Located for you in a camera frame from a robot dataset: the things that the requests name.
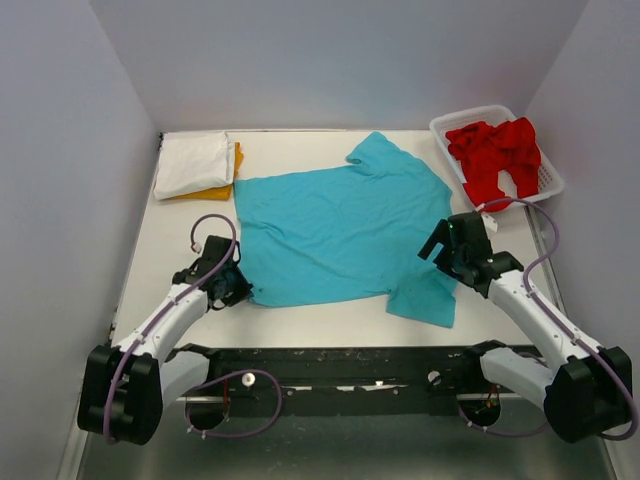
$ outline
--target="red garment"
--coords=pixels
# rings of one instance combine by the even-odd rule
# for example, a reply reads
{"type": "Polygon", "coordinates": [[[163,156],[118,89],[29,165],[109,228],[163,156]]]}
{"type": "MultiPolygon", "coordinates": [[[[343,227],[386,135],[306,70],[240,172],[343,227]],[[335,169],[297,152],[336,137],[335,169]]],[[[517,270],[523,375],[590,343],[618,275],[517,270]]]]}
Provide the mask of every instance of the red garment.
{"type": "MultiPolygon", "coordinates": [[[[519,118],[497,127],[476,122],[446,133],[449,153],[460,161],[467,183],[464,189],[474,205],[506,198],[498,188],[498,172],[506,170],[516,184],[518,197],[538,193],[540,150],[531,122],[519,118]]],[[[498,211],[508,204],[497,205],[498,211]]]]}

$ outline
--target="white table surface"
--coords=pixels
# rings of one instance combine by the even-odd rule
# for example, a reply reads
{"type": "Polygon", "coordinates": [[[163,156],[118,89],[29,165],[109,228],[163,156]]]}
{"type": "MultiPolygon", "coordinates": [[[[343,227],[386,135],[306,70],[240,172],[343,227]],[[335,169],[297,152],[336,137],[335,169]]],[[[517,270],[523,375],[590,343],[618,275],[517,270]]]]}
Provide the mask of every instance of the white table surface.
{"type": "MultiPolygon", "coordinates": [[[[345,165],[345,157],[369,131],[231,131],[245,159],[240,178],[265,177],[345,165]]],[[[422,159],[453,191],[454,213],[467,211],[462,186],[429,131],[383,131],[398,147],[422,159]]],[[[240,231],[233,199],[158,202],[150,195],[135,253],[116,316],[114,342],[126,337],[163,301],[172,275],[195,259],[189,249],[193,222],[207,213],[231,218],[240,231]]],[[[533,235],[521,208],[496,215],[499,232],[494,251],[508,250],[524,265],[537,257],[533,235]]],[[[216,219],[203,222],[201,243],[209,234],[228,236],[216,219]]],[[[533,280],[548,295],[540,269],[533,280]]],[[[458,286],[453,328],[443,328],[385,312],[387,296],[325,305],[265,308],[243,302],[209,312],[184,335],[179,345],[196,343],[219,348],[384,347],[473,345],[496,339],[507,344],[531,342],[515,323],[473,290],[458,286]]]]}

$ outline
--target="gray wall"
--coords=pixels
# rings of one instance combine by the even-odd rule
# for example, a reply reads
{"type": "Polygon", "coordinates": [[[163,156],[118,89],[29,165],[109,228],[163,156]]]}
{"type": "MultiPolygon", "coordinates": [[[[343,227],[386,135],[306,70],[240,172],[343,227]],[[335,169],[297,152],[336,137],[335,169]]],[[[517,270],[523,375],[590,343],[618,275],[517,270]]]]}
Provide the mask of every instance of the gray wall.
{"type": "MultiPolygon", "coordinates": [[[[554,259],[572,318],[620,345],[640,385],[640,3],[591,0],[527,110],[567,181],[548,206],[560,224],[554,259]]],[[[640,435],[616,445],[621,479],[640,476],[640,435]]]]}
{"type": "Polygon", "coordinates": [[[165,130],[425,128],[531,100],[586,0],[92,0],[165,130]]]}
{"type": "Polygon", "coordinates": [[[0,478],[55,478],[105,338],[156,129],[84,0],[0,15],[0,478]]]}

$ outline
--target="t-shirt sleeve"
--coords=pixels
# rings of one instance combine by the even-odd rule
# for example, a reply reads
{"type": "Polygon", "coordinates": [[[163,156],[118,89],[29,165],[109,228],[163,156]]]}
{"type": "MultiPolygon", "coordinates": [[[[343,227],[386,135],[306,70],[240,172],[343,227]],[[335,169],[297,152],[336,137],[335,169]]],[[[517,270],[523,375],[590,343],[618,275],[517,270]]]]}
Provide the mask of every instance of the t-shirt sleeve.
{"type": "Polygon", "coordinates": [[[389,293],[387,312],[422,322],[453,327],[456,280],[436,268],[412,272],[389,293]]]}

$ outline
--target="gray floor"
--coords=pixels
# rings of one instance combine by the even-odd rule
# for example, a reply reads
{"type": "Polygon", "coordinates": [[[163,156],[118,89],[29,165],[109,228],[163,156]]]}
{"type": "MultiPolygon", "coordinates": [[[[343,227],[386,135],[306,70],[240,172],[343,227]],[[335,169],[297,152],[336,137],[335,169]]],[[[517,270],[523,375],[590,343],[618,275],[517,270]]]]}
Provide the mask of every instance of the gray floor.
{"type": "MultiPolygon", "coordinates": [[[[499,425],[522,431],[541,415],[503,402],[499,425]]],[[[254,420],[225,425],[242,430],[254,420]]],[[[457,417],[281,418],[247,440],[203,441],[186,434],[182,405],[170,407],[144,447],[108,446],[92,435],[80,479],[517,479],[614,478],[599,439],[567,445],[545,433],[501,439],[467,429],[457,417]]]]}

